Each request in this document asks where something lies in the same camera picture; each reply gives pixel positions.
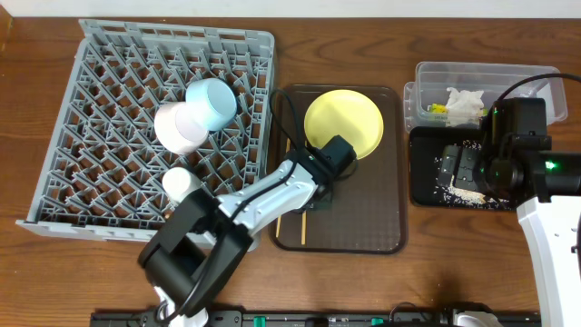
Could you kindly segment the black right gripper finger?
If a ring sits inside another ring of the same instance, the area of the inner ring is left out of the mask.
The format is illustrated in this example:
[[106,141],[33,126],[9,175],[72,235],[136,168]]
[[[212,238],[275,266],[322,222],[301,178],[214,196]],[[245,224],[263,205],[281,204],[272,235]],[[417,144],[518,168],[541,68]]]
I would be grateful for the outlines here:
[[438,169],[437,184],[439,186],[450,186],[457,170],[461,157],[462,148],[457,145],[446,145],[441,156]]
[[463,148],[460,152],[455,187],[462,190],[478,190],[478,155],[479,150]]

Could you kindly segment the wooden chopstick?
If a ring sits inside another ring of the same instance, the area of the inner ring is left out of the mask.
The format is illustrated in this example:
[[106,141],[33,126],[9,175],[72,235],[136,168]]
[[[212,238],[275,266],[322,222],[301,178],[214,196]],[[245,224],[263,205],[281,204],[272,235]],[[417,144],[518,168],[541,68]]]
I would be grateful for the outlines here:
[[301,230],[300,230],[300,244],[301,245],[305,245],[306,244],[306,235],[307,235],[307,210],[305,210],[302,214],[301,214]]
[[[290,148],[291,148],[291,140],[289,138],[287,138],[287,140],[286,140],[286,146],[285,146],[285,153],[287,153],[290,150]],[[281,219],[282,219],[282,215],[280,215],[277,218],[277,221],[276,221],[275,237],[277,239],[280,237]]]

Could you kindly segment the yellow round plate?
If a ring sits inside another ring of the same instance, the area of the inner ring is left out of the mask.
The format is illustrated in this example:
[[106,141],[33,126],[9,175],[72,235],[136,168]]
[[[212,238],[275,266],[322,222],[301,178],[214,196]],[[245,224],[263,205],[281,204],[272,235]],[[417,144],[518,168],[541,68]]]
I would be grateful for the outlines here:
[[326,92],[308,107],[304,118],[308,142],[322,148],[341,136],[363,159],[379,146],[384,122],[379,107],[366,95],[348,89]]

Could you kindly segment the light blue bowl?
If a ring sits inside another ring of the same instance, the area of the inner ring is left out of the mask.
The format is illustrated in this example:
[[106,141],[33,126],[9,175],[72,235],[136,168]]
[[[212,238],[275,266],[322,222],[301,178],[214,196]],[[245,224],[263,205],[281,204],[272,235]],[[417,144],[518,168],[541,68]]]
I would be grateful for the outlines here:
[[186,88],[185,103],[189,117],[210,132],[224,128],[237,113],[233,90],[219,78],[190,84]]

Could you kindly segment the pink white bowl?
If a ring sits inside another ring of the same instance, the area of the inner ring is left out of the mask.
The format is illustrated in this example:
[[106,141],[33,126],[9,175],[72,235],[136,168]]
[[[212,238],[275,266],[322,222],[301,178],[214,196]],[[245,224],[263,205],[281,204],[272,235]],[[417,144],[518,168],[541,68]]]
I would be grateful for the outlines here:
[[209,131],[192,118],[193,108],[185,102],[162,104],[154,117],[154,131],[157,139],[168,151],[191,154],[208,137]]

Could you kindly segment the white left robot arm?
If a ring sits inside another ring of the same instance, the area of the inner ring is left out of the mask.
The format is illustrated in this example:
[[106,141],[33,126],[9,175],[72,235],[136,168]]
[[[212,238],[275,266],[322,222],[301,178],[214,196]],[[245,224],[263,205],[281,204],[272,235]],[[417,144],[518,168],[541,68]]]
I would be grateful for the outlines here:
[[329,194],[357,160],[339,135],[322,148],[302,145],[277,170],[238,192],[188,193],[138,257],[162,296],[153,314],[159,326],[193,326],[230,280],[262,228],[288,212],[306,211]]

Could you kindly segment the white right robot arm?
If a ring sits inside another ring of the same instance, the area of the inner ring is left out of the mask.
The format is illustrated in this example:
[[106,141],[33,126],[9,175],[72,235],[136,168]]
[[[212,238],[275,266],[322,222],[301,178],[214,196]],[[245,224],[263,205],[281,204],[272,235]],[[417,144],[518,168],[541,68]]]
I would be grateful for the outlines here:
[[499,99],[478,129],[409,134],[411,191],[454,187],[517,214],[545,326],[580,323],[580,155],[552,149],[542,98]]

